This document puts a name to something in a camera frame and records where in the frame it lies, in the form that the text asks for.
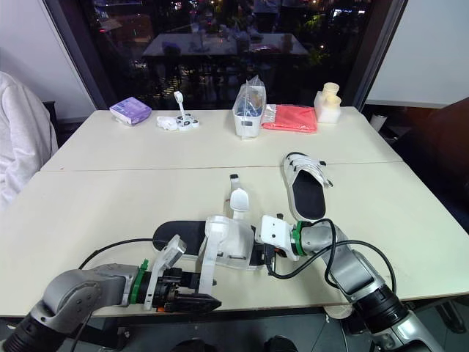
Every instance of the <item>purple box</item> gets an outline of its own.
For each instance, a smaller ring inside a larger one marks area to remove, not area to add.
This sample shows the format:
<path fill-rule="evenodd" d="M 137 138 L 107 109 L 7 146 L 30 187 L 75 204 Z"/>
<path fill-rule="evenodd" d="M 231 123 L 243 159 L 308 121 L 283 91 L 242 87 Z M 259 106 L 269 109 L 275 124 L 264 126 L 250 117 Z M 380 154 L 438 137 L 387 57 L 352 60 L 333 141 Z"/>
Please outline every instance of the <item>purple box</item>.
<path fill-rule="evenodd" d="M 109 108 L 111 113 L 120 121 L 127 125 L 136 125 L 145 120 L 152 113 L 149 106 L 143 104 L 134 97 L 127 98 Z"/>

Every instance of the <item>glass window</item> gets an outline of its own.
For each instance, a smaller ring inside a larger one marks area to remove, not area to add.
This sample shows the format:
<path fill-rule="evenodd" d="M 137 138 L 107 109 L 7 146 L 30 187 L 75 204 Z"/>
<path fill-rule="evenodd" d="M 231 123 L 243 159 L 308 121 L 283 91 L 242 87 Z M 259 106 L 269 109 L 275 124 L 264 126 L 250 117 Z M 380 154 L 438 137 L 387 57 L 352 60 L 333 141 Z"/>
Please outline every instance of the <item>glass window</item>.
<path fill-rule="evenodd" d="M 312 105 L 347 83 L 372 0 L 83 0 L 119 100 L 154 109 L 229 109 L 259 75 L 267 101 Z"/>

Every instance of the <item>white slipper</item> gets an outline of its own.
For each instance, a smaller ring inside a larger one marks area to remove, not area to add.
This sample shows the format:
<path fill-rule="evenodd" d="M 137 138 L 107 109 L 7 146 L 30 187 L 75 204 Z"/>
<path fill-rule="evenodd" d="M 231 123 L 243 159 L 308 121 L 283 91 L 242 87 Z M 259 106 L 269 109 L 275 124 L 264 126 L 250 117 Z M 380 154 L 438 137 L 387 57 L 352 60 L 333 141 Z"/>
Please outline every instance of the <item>white slipper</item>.
<path fill-rule="evenodd" d="M 312 221 L 325 215 L 324 187 L 332 186 L 322 173 L 324 161 L 293 152 L 284 159 L 290 210 L 297 220 Z"/>

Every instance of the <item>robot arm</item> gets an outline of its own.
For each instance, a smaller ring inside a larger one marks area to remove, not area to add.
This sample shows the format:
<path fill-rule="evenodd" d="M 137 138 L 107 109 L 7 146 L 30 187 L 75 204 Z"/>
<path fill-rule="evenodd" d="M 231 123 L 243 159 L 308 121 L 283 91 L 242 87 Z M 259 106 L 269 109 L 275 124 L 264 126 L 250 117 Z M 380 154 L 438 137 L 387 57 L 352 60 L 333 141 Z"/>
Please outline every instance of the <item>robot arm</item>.
<path fill-rule="evenodd" d="M 102 307 L 137 303 L 164 312 L 209 312 L 219 307 L 221 302 L 209 295 L 177 291 L 179 286 L 195 289 L 199 285 L 199 274 L 172 268 L 184 251 L 184 242 L 175 235 L 151 273 L 145 267 L 108 264 L 58 275 L 3 346 L 0 343 L 0 351 L 57 351 L 68 335 Z"/>
<path fill-rule="evenodd" d="M 338 246 L 330 275 L 365 322 L 375 343 L 385 351 L 444 352 L 369 261 L 360 252 L 341 243 L 347 240 L 347 236 L 335 225 L 334 229 Z M 293 227 L 281 219 L 264 216 L 256 240 L 277 248 L 287 258 L 296 261 L 301 256 L 312 256 L 329 247 L 332 236 L 333 231 L 325 222 L 312 226 L 311 223 L 299 221 Z M 272 259 L 266 257 L 266 264 L 269 265 Z M 327 265 L 330 251 L 325 251 L 322 259 Z"/>

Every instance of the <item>pink cloth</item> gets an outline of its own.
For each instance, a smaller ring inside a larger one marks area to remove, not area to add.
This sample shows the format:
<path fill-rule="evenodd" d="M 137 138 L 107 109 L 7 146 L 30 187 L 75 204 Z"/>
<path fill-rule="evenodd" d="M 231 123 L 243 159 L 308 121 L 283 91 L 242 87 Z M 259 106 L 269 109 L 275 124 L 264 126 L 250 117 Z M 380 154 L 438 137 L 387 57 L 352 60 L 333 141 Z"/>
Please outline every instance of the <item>pink cloth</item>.
<path fill-rule="evenodd" d="M 277 105 L 275 122 L 265 122 L 263 128 L 269 130 L 315 133 L 316 114 L 313 108 L 291 105 Z"/>

